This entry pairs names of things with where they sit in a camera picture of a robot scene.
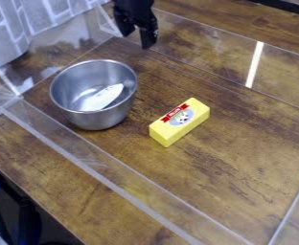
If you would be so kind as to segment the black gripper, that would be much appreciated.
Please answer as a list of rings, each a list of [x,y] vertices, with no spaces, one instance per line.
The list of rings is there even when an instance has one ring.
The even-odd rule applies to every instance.
[[[143,49],[150,49],[158,42],[159,24],[152,13],[155,0],[112,0],[114,17],[122,35],[128,36],[139,26]]]

